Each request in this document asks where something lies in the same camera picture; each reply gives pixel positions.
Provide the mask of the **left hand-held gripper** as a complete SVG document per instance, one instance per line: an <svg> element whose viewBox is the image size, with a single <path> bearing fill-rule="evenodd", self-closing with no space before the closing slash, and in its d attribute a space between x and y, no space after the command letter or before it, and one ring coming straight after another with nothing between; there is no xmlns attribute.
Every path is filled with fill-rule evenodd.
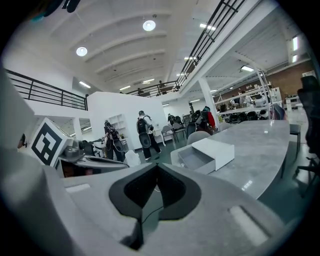
<svg viewBox="0 0 320 256"><path fill-rule="evenodd" d="M30 141L22 135L17 150L54 168L60 178L85 176L86 168L129 168L121 161L86 155L83 148L82 141L72 138L45 117Z"/></svg>

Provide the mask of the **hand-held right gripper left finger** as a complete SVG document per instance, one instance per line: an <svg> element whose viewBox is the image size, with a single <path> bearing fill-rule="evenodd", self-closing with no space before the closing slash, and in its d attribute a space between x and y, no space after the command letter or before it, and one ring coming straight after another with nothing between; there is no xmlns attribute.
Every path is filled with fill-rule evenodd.
<svg viewBox="0 0 320 256"><path fill-rule="evenodd" d="M72 235L86 256L140 256L143 208L156 186L154 163L65 178L74 205Z"/></svg>

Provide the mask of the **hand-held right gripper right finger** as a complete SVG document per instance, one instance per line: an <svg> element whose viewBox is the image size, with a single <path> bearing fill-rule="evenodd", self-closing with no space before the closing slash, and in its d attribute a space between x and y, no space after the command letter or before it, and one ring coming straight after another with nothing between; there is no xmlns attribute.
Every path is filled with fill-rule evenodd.
<svg viewBox="0 0 320 256"><path fill-rule="evenodd" d="M197 205L179 220L161 220L143 245L148 256L271 256L297 222L284 224L270 208L235 185L186 168L169 170L195 182Z"/></svg>

